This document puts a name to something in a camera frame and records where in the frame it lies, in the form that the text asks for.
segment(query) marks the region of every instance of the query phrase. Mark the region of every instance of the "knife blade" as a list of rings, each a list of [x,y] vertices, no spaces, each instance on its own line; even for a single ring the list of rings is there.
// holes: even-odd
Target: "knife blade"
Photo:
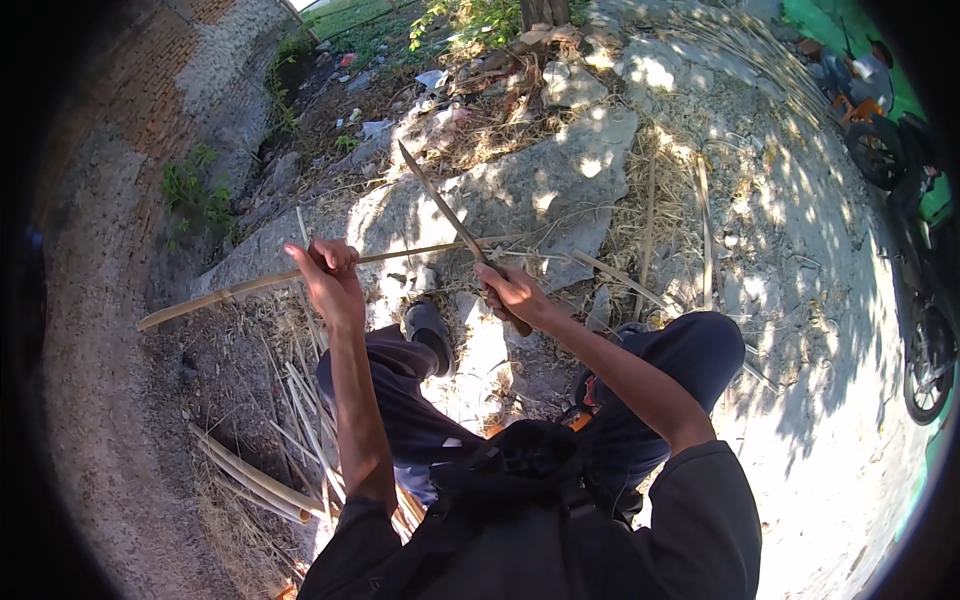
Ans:
[[[410,172],[414,174],[414,177],[426,188],[427,196],[433,199],[433,202],[437,204],[437,208],[444,214],[446,220],[450,222],[453,226],[453,229],[457,234],[464,240],[464,243],[467,244],[467,247],[470,248],[470,251],[473,252],[473,256],[477,261],[482,262],[483,264],[496,269],[504,279],[507,278],[507,274],[503,271],[503,268],[498,264],[487,258],[487,255],[484,254],[483,249],[480,248],[480,245],[476,243],[476,240],[473,239],[473,236],[470,235],[470,232],[467,231],[467,228],[464,227],[464,224],[460,222],[460,219],[457,218],[457,215],[454,214],[453,210],[450,209],[450,206],[444,200],[444,197],[440,195],[440,192],[437,191],[437,188],[434,187],[433,183],[423,174],[420,166],[414,161],[414,158],[410,156],[410,153],[407,151],[406,147],[402,142],[397,142],[397,145],[400,147],[400,153],[403,155],[403,160],[406,161],[407,167],[410,168]],[[496,297],[496,291],[491,289],[487,292],[488,294],[493,294]],[[507,318],[510,323],[513,324],[516,329],[516,333],[520,337],[527,337],[533,333],[533,327],[530,324],[523,321],[520,317],[515,315],[506,304],[500,302],[503,305],[503,311],[507,313]]]

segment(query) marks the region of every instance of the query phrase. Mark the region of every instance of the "wooden post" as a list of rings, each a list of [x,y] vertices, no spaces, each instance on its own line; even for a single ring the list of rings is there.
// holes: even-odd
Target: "wooden post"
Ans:
[[[520,0],[520,16],[525,32],[534,23],[566,25],[570,22],[570,5],[568,0]]]
[[[293,15],[295,19],[297,19],[299,24],[306,27],[306,22],[303,20],[303,17],[300,16],[300,11],[294,8],[294,5],[290,4],[290,0],[280,0],[280,4],[282,4],[283,8],[285,8],[291,15]],[[313,29],[307,27],[306,32],[310,37],[313,37],[315,42],[318,44],[321,42],[320,38],[317,37],[317,32],[313,31]]]

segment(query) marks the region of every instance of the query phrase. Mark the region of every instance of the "tree trunk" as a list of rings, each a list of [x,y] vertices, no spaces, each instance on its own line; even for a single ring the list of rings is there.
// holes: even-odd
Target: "tree trunk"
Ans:
[[[570,22],[570,5],[567,0],[520,0],[520,15],[525,32],[534,23],[566,25]]]

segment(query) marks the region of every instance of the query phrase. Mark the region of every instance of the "black shirt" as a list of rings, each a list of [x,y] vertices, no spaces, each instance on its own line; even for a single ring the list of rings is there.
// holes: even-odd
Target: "black shirt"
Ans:
[[[760,525],[743,468],[726,442],[688,448],[667,461],[650,489],[651,526],[609,521],[609,536],[586,569],[602,570],[597,598],[753,598]],[[557,515],[526,509],[491,526],[413,597],[572,598]],[[383,506],[348,499],[333,539],[310,567],[302,598],[340,596],[401,548]]]

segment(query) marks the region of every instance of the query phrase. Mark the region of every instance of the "hand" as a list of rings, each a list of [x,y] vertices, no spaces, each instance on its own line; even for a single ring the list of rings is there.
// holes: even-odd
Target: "hand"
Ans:
[[[330,333],[335,330],[363,333],[367,309],[357,279],[360,254],[343,240],[313,238],[309,251],[297,244],[284,244],[283,250],[294,257],[306,282],[310,303],[324,318]]]
[[[507,321],[504,308],[520,317],[535,329],[545,330],[552,323],[564,318],[557,305],[547,299],[537,282],[518,267],[501,266],[507,278],[481,262],[473,265],[473,272],[483,284],[487,305],[493,314]]]

